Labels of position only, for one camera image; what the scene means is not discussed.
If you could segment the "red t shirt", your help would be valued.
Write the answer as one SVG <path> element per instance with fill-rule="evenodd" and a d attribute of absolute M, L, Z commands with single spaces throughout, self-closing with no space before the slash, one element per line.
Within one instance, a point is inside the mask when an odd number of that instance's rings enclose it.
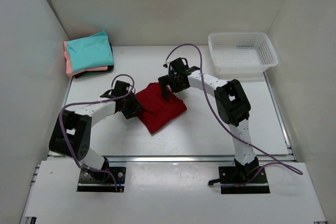
<path fill-rule="evenodd" d="M 177 98 L 169 89 L 167 91 L 169 96 L 164 99 L 160 84 L 154 82 L 135 94 L 135 97 L 143 107 L 138 118 L 151 134 L 156 133 L 187 110 L 181 99 Z"/>

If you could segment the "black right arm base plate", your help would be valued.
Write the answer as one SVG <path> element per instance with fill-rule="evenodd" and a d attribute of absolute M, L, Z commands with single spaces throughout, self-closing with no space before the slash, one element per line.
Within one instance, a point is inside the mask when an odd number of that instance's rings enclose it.
<path fill-rule="evenodd" d="M 208 181 L 209 186 L 220 184 L 220 193 L 225 194 L 269 194 L 269 184 L 265 168 L 258 169 L 246 178 L 239 173 L 235 166 L 220 166 L 219 177 Z"/>

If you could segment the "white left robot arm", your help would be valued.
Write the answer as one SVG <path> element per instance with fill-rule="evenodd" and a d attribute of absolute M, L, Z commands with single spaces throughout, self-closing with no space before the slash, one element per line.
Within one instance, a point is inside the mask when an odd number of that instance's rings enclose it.
<path fill-rule="evenodd" d="M 138 116 L 143 110 L 135 97 L 132 86 L 124 81 L 116 81 L 110 90 L 100 96 L 93 104 L 86 104 L 77 111 L 64 109 L 60 112 L 49 141 L 49 150 L 78 161 L 98 183 L 112 179 L 107 158 L 90 147 L 91 128 L 105 118 L 118 112 L 125 119 Z"/>

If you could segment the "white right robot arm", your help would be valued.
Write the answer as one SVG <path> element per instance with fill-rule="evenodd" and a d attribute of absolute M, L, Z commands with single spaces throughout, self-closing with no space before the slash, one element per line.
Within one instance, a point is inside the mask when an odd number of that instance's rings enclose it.
<path fill-rule="evenodd" d="M 211 95 L 215 99 L 219 121 L 228 125 L 233 138 L 235 171 L 232 175 L 241 182 L 248 182 L 258 169 L 259 161 L 251 146 L 249 133 L 251 105 L 240 82 L 202 73 L 199 67 L 189 67 L 185 58 L 177 58 L 163 67 L 168 73 L 159 77 L 158 81 L 164 99 L 170 96 L 168 90 L 178 93 L 188 88 L 202 90 L 206 98 Z"/>

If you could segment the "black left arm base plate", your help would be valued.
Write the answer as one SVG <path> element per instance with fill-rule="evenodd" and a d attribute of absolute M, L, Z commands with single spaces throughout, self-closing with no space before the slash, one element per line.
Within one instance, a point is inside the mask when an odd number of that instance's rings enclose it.
<path fill-rule="evenodd" d="M 106 173 L 94 174 L 92 171 L 83 168 L 78 178 L 77 191 L 79 192 L 102 192 L 102 193 L 123 193 L 126 176 L 126 167 L 109 167 L 112 177 Z"/>

